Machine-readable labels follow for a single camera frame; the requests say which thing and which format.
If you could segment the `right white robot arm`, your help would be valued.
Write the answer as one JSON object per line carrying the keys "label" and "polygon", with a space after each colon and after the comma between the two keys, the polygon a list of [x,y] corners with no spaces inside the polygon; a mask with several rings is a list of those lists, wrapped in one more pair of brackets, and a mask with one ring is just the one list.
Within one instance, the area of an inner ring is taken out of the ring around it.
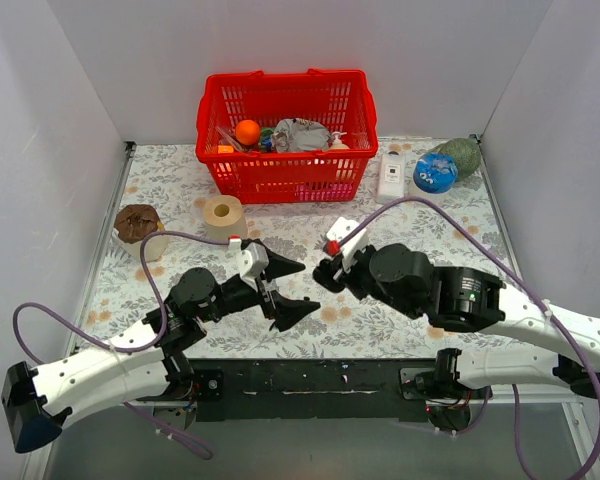
{"label": "right white robot arm", "polygon": [[406,381],[413,395],[453,398],[492,385],[545,384],[593,398],[600,386],[600,318],[540,308],[489,273],[435,266],[424,253],[391,244],[323,259],[313,278],[331,292],[349,290],[410,319],[426,317],[446,332],[509,337],[528,345],[513,352],[443,349],[431,370]]}

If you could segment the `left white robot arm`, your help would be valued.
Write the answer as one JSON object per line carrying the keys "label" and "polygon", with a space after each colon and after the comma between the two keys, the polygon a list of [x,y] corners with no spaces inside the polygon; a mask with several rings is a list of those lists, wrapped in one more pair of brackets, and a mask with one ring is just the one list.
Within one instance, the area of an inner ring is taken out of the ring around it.
{"label": "left white robot arm", "polygon": [[51,363],[35,358],[10,366],[1,402],[17,453],[38,450],[64,429],[99,411],[141,399],[194,398],[202,386],[185,355],[204,339],[206,322],[258,307],[284,332],[318,310],[307,297],[279,293],[278,278],[304,270],[259,240],[232,239],[238,272],[218,282],[206,268],[182,274],[157,309],[107,340]]}

